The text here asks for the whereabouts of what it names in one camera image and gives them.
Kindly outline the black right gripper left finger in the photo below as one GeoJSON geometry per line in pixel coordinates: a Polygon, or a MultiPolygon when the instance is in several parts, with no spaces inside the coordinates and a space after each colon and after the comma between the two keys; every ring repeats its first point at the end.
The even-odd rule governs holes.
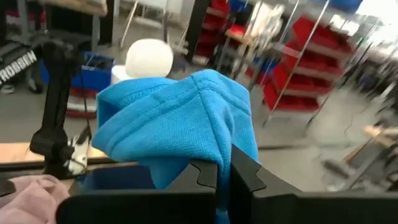
{"type": "Polygon", "coordinates": [[[217,165],[192,160],[165,189],[94,190],[64,200],[57,224],[213,224],[217,165]]]}

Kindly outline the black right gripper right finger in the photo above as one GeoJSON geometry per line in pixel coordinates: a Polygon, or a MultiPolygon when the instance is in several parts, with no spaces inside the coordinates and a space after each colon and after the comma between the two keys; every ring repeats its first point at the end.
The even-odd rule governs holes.
{"type": "Polygon", "coordinates": [[[398,224],[398,193],[302,192],[233,146],[230,224],[398,224]]]}

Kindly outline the blue plastic crate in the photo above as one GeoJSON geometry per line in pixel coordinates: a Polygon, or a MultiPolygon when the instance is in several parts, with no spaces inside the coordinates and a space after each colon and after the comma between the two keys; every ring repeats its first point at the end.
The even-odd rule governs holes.
{"type": "Polygon", "coordinates": [[[111,83],[114,59],[93,52],[44,52],[42,78],[47,84],[47,94],[67,94],[70,88],[101,91],[111,83]]]}

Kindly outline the metal rack red bins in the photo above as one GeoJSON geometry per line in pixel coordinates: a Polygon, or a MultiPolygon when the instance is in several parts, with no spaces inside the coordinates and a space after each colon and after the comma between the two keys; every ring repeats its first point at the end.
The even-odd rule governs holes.
{"type": "Polygon", "coordinates": [[[270,113],[304,112],[317,115],[336,81],[344,75],[343,64],[353,55],[348,36],[330,27],[322,19],[300,16],[292,25],[292,37],[277,44],[280,60],[268,60],[259,71],[246,73],[262,86],[270,113]]]}
{"type": "Polygon", "coordinates": [[[248,0],[193,0],[185,41],[185,59],[210,58],[220,44],[224,32],[235,19],[247,21],[252,6],[248,0]]]}

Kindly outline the bright blue fleece garment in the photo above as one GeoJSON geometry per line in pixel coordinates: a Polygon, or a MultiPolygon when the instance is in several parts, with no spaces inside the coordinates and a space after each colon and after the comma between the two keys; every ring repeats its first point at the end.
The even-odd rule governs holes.
{"type": "Polygon", "coordinates": [[[237,147],[258,158],[245,87],[215,70],[182,80],[138,78],[101,91],[97,106],[92,146],[114,160],[147,165],[158,189],[166,188],[191,159],[214,162],[215,224],[229,224],[231,150],[237,147]]]}

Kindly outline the pink woven shirt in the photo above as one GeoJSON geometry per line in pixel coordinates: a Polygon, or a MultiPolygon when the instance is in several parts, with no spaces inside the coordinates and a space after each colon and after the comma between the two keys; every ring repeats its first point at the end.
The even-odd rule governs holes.
{"type": "Polygon", "coordinates": [[[16,188],[0,197],[0,224],[56,224],[57,207],[70,196],[52,175],[26,175],[10,180],[16,188]]]}

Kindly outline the white rounded object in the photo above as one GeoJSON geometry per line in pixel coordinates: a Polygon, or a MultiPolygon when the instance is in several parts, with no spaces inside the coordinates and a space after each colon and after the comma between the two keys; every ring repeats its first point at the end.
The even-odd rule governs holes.
{"type": "Polygon", "coordinates": [[[123,64],[111,69],[111,84],[139,78],[166,77],[172,70],[174,53],[159,39],[140,39],[129,47],[123,64]]]}

